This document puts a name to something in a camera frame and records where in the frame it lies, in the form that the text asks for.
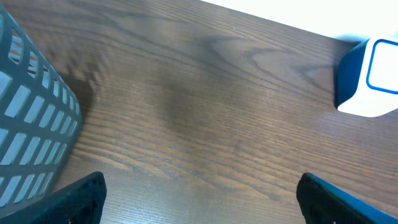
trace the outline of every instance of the wooden table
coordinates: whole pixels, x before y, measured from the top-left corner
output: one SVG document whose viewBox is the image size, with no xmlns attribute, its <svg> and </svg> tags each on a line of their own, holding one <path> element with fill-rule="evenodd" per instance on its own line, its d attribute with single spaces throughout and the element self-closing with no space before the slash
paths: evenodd
<svg viewBox="0 0 398 224">
<path fill-rule="evenodd" d="M 333 106 L 353 44 L 197 0 L 4 5 L 80 100 L 57 188 L 103 172 L 103 223 L 304 223 L 303 172 L 398 216 L 398 114 Z"/>
</svg>

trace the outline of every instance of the black object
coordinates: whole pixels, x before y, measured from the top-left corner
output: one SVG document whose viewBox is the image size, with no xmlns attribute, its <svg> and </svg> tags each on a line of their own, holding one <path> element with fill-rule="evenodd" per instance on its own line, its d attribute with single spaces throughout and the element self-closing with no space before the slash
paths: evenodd
<svg viewBox="0 0 398 224">
<path fill-rule="evenodd" d="M 321 178 L 303 174 L 297 200 L 307 224 L 396 224 L 398 220 L 362 202 Z"/>
<path fill-rule="evenodd" d="M 12 224 L 97 224 L 106 198 L 104 175 L 94 172 L 0 219 Z"/>
</svg>

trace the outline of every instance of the small container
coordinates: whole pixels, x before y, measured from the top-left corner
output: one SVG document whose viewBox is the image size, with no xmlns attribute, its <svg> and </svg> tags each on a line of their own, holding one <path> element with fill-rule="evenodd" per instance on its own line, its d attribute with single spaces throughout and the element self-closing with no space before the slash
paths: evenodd
<svg viewBox="0 0 398 224">
<path fill-rule="evenodd" d="M 398 40 L 371 38 L 340 62 L 339 111 L 377 117 L 398 108 Z"/>
<path fill-rule="evenodd" d="M 0 218 L 52 191 L 81 128 L 79 108 L 0 4 Z"/>
</svg>

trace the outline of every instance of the gray basket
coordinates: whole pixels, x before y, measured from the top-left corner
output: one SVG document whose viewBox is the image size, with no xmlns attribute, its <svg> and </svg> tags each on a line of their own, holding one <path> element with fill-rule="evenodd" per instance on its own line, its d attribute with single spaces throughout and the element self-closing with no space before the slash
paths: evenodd
<svg viewBox="0 0 398 224">
<path fill-rule="evenodd" d="M 78 100 L 0 4 L 0 218 L 51 192 L 75 143 Z"/>
</svg>

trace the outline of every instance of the perforated basket side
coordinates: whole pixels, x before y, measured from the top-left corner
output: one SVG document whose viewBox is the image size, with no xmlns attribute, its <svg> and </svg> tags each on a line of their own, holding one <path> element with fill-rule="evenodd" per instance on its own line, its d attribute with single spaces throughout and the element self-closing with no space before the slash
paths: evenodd
<svg viewBox="0 0 398 224">
<path fill-rule="evenodd" d="M 81 124 L 75 94 L 0 4 L 0 218 L 51 191 Z"/>
</svg>

